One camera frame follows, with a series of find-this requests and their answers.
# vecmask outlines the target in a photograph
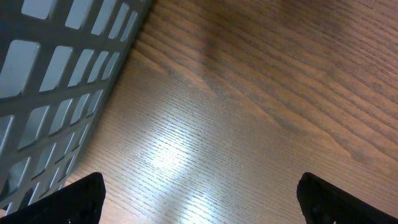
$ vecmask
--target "wooden surface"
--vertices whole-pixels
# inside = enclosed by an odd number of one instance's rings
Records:
[[[304,172],[398,217],[397,21],[390,0],[158,0],[70,180],[103,173],[102,223],[305,223]]]

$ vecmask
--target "wooden table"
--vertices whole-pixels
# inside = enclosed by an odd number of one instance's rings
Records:
[[[158,0],[74,181],[102,223],[305,223],[313,172],[398,217],[398,6]]]

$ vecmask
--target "wood grain pattern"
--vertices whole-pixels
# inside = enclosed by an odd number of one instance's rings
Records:
[[[158,0],[70,181],[102,223],[305,223],[313,172],[398,217],[398,7]]]

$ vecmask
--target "gray plastic basket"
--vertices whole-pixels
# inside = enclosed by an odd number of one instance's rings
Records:
[[[150,0],[0,1],[0,208],[63,187]]]

